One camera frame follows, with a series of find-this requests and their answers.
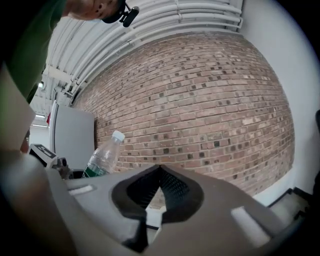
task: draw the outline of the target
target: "black mesh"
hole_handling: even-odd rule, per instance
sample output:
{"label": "black mesh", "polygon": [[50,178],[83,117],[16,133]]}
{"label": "black mesh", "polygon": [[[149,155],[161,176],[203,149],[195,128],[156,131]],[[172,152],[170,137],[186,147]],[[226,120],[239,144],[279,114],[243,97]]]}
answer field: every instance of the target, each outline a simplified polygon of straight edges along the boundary
{"label": "black mesh", "polygon": [[143,175],[127,188],[128,197],[137,205],[146,209],[159,188],[159,170]]}
{"label": "black mesh", "polygon": [[164,194],[166,209],[173,209],[184,202],[190,191],[187,184],[162,170],[160,188]]}

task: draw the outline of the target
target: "brick wall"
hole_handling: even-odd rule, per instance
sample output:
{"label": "brick wall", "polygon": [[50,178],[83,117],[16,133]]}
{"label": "brick wall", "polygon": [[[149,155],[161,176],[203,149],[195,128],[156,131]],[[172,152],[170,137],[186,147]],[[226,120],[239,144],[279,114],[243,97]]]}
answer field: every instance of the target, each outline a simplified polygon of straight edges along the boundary
{"label": "brick wall", "polygon": [[173,164],[257,194],[291,169],[285,93],[242,36],[179,34],[148,43],[98,75],[75,108],[95,114],[96,142],[126,136],[117,170]]}

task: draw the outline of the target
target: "floor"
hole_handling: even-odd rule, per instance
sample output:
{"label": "floor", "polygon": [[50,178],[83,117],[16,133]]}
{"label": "floor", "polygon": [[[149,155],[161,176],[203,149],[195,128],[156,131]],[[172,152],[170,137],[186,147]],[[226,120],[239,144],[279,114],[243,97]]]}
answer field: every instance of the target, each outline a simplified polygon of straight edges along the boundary
{"label": "floor", "polygon": [[282,221],[285,227],[289,226],[294,222],[294,218],[299,211],[305,212],[305,208],[309,204],[306,200],[296,195],[295,193],[286,194],[276,204],[271,206],[273,211],[278,218]]}

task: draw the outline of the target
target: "green bottle label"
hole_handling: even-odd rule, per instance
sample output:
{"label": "green bottle label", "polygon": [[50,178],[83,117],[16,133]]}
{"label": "green bottle label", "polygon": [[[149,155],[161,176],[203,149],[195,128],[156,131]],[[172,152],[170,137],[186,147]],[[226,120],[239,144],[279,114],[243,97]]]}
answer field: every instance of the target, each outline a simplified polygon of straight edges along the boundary
{"label": "green bottle label", "polygon": [[95,166],[94,170],[91,170],[88,166],[85,168],[82,178],[92,178],[106,175],[107,172],[105,170],[100,169],[99,167]]}

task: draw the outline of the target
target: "person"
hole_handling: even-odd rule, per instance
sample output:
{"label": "person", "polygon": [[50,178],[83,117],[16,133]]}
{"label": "person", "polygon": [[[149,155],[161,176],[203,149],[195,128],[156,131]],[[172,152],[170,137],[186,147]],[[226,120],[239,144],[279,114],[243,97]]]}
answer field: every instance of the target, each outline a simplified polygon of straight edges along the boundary
{"label": "person", "polygon": [[[42,80],[49,42],[59,20],[62,17],[71,17],[77,20],[100,19],[105,23],[113,23],[122,16],[125,4],[125,0],[42,0],[22,1],[18,3],[18,7],[8,8],[14,10],[23,22],[17,22],[18,26],[10,27],[11,36],[4,46],[4,63],[29,104]],[[21,145],[20,151],[23,153],[28,152],[29,135],[28,131]]]}

